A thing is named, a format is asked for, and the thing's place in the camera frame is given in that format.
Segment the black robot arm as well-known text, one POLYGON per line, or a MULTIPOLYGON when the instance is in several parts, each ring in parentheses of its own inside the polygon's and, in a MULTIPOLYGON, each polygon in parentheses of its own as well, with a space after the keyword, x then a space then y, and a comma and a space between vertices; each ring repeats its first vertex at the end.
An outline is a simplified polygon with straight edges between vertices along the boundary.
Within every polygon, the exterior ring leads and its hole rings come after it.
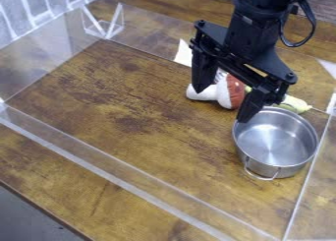
POLYGON ((264 106, 281 103, 296 74, 276 53, 280 42, 291 42, 284 26, 293 5, 299 5, 308 21, 316 19, 308 0, 233 0, 233 13, 227 27, 204 20, 195 22, 196 36, 191 39, 192 86, 203 92, 212 84, 216 71, 227 71, 252 91, 245 95, 236 120, 248 122, 264 106))

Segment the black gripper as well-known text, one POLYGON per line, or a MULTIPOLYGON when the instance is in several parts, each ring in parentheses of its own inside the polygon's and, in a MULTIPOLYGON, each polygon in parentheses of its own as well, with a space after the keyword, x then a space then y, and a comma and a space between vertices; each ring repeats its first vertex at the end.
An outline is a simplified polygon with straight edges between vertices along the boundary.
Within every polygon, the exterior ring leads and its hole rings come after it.
POLYGON ((232 21, 229 27, 199 20, 191 39, 192 86, 200 93, 213 83, 216 70, 227 71, 243 84, 245 96, 236 120, 247 123, 265 105, 284 100, 296 74, 276 52, 277 29, 232 21))

